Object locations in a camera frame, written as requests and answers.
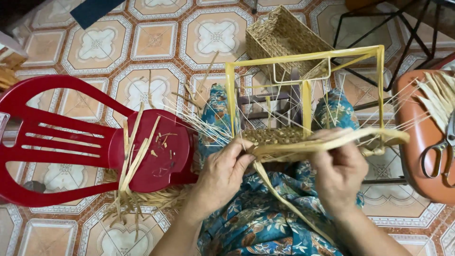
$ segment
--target red plastic chair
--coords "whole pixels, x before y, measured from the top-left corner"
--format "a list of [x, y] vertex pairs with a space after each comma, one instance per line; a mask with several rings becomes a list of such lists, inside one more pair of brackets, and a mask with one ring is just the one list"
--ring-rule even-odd
[[[0, 179], [0, 197], [13, 204], [28, 207], [58, 205], [118, 189], [117, 181], [65, 192], [40, 194], [23, 188], [9, 175], [5, 165], [8, 161], [80, 164], [121, 171], [125, 157], [122, 128], [87, 123], [26, 105], [33, 96], [55, 88], [69, 88], [80, 91], [124, 115], [128, 118], [128, 130], [131, 136], [138, 112], [123, 106], [84, 81], [71, 76], [49, 75], [34, 77], [17, 83], [0, 97], [0, 112], [23, 120], [15, 145], [8, 148], [0, 143], [0, 175], [2, 177]], [[144, 111], [134, 141], [135, 149], [139, 149], [144, 138], [150, 136], [155, 120], [159, 115], [161, 115], [161, 119], [157, 125], [155, 136], [158, 133], [175, 133], [177, 135], [168, 136], [167, 148], [156, 142], [156, 137], [153, 137], [148, 153], [130, 182], [129, 186], [133, 191], [148, 193], [170, 185], [197, 181], [197, 175], [190, 171], [194, 153], [193, 135], [197, 133], [188, 128], [191, 126], [174, 114], [158, 109]], [[40, 126], [40, 123], [47, 124], [47, 126]], [[57, 130], [49, 125], [98, 134], [101, 135], [101, 138]], [[0, 136], [3, 134], [3, 130], [4, 127], [1, 127]], [[43, 139], [40, 136], [32, 137], [29, 133], [96, 144], [100, 148]], [[44, 151], [33, 149], [33, 147], [31, 147], [32, 149], [25, 148], [24, 146], [64, 149], [89, 155]], [[150, 154], [152, 149], [158, 157]], [[172, 154], [175, 153], [172, 159], [169, 150], [172, 150]]]

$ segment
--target hand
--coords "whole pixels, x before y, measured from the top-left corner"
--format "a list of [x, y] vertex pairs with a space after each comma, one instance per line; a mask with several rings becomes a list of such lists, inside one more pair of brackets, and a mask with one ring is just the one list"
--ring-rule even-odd
[[[319, 130], [313, 138], [323, 138], [340, 128]], [[356, 196], [368, 172], [368, 164], [354, 142], [311, 156], [317, 171], [316, 191], [324, 209], [334, 218], [342, 218], [356, 210]]]
[[237, 137], [220, 151], [208, 156], [182, 209], [186, 218], [202, 221], [232, 199], [240, 189], [245, 169], [255, 159], [251, 154], [237, 157], [242, 150], [252, 145], [252, 142]]

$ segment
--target black mat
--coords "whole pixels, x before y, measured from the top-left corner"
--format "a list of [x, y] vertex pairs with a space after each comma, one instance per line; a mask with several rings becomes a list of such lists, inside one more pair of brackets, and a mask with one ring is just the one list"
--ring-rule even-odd
[[125, 0], [85, 0], [70, 13], [83, 29], [90, 27], [98, 19], [116, 8]]

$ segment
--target blue floral fabric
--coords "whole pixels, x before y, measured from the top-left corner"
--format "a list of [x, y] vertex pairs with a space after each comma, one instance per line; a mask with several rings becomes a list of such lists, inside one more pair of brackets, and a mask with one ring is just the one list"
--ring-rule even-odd
[[[327, 125], [342, 128], [359, 127], [352, 105], [338, 89], [328, 92], [325, 100], [320, 99], [315, 117], [317, 123], [314, 121], [312, 124], [314, 130], [326, 128]], [[212, 86], [210, 99], [201, 119], [219, 128], [204, 130], [199, 134], [199, 151], [203, 165], [209, 154], [219, 151], [229, 141], [226, 135], [230, 133], [227, 96], [220, 84]], [[309, 162], [290, 164], [287, 168], [295, 171], [295, 178], [280, 172], [268, 172], [274, 188], [308, 220], [337, 242], [334, 225], [324, 211], [315, 190], [315, 173]], [[360, 193], [356, 203], [359, 207], [364, 204], [363, 195]], [[204, 220], [197, 244], [203, 256], [291, 254], [340, 256], [342, 255], [340, 249], [344, 251], [344, 248], [336, 248], [328, 243], [279, 202], [268, 191], [257, 173], [245, 175], [240, 190], [232, 200]]]

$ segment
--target wire frame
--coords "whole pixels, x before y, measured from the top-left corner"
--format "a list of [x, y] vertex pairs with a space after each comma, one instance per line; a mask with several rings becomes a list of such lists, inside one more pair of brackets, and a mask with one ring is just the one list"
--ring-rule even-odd
[[[331, 66], [329, 60], [334, 57], [351, 57], [357, 56], [354, 60], [351, 60], [347, 63], [344, 63], [339, 66]], [[265, 58], [265, 59], [257, 59], [257, 60], [248, 60], [248, 61], [236, 61], [236, 62], [227, 62], [226, 63], [226, 92], [227, 92], [227, 102], [228, 102], [228, 110], [231, 118], [231, 130], [233, 136], [235, 136], [239, 132], [240, 128], [240, 120], [238, 115], [236, 114], [236, 88], [234, 86], [235, 81], [235, 67], [244, 67], [244, 66], [257, 66], [257, 65], [270, 65], [270, 64], [277, 64], [277, 63], [285, 63], [285, 62], [294, 62], [294, 61], [308, 61], [308, 60], [315, 60], [315, 59], [327, 59], [328, 69], [322, 69], [324, 73], [321, 72], [314, 72], [315, 69], [309, 71], [307, 74], [300, 74], [300, 80], [296, 81], [289, 81], [289, 82], [278, 82], [271, 85], [260, 85], [260, 86], [251, 86], [245, 88], [264, 88], [264, 87], [274, 87], [274, 86], [290, 86], [295, 85], [296, 83], [299, 84], [300, 87], [300, 98], [301, 98], [301, 109], [302, 109], [302, 121], [303, 121], [303, 134], [304, 136], [309, 136], [311, 133], [311, 81], [314, 80], [322, 80], [326, 79], [331, 75], [331, 72], [334, 72], [338, 69], [347, 67], [353, 63], [368, 59], [370, 57], [376, 57], [376, 75], [378, 77], [378, 106], [379, 106], [379, 127], [384, 128], [384, 120], [383, 120], [383, 83], [384, 83], [384, 46], [368, 46], [368, 47], [359, 47], [359, 48], [350, 48], [344, 50], [334, 50], [334, 51], [322, 51], [322, 52], [315, 52], [315, 53], [307, 53], [307, 54], [299, 54], [299, 55], [291, 55], [291, 56], [280, 56], [280, 57], [272, 57], [272, 58]], [[384, 143], [383, 140], [380, 140], [380, 148], [376, 149], [372, 154], [383, 154], [384, 153]]]

